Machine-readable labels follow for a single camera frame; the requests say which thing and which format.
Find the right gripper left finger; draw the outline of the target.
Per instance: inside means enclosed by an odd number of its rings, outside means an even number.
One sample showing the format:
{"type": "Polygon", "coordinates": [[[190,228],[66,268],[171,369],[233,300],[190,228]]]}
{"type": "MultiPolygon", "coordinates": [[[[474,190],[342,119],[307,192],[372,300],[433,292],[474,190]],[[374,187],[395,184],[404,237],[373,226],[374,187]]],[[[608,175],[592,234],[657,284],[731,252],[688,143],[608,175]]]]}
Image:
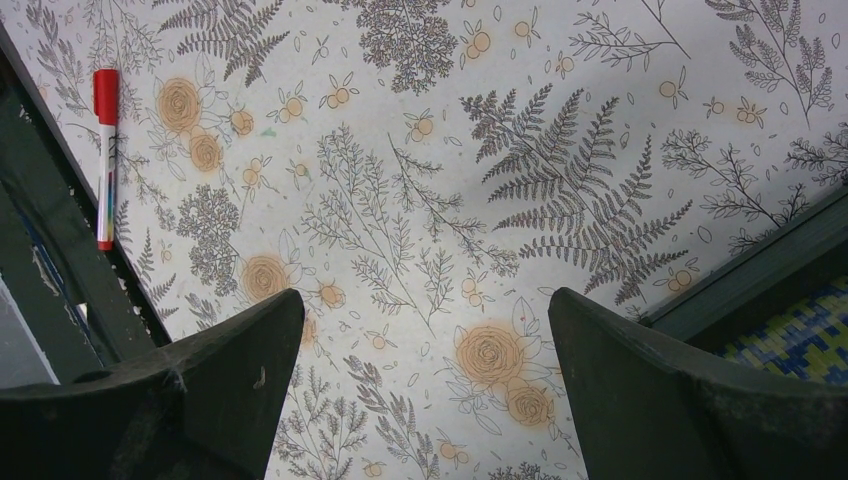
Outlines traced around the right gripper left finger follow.
{"type": "Polygon", "coordinates": [[[298,357],[293,289],[63,385],[1,393],[5,479],[261,479],[298,357]]]}

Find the red capped marker pen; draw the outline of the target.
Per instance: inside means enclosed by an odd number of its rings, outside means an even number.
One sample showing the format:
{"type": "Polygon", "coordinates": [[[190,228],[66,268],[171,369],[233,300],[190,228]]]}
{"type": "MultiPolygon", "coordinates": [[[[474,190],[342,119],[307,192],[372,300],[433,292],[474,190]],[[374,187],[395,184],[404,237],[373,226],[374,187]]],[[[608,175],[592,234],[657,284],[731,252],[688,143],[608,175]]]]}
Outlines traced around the red capped marker pen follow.
{"type": "Polygon", "coordinates": [[[118,70],[99,69],[94,72],[93,107],[100,136],[96,240],[98,249],[101,251],[110,251],[114,243],[119,87],[118,70]]]}

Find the black poker chip case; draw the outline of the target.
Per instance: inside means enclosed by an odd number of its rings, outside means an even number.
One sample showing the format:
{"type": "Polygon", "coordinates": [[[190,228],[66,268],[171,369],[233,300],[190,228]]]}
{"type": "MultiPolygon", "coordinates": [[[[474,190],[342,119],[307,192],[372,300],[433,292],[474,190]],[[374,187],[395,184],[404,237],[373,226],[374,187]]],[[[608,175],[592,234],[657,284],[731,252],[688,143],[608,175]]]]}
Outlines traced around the black poker chip case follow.
{"type": "Polygon", "coordinates": [[[846,187],[642,323],[722,360],[846,385],[846,187]]]}

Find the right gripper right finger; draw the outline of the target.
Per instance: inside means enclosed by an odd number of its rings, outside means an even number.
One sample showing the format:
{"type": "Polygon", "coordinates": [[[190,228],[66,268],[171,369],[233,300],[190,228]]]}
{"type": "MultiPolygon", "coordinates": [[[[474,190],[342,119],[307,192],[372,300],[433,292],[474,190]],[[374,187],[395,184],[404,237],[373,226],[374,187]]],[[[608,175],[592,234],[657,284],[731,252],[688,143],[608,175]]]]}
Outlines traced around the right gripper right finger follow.
{"type": "Polygon", "coordinates": [[[843,479],[847,391],[724,360],[562,287],[548,319],[592,479],[843,479]]]}

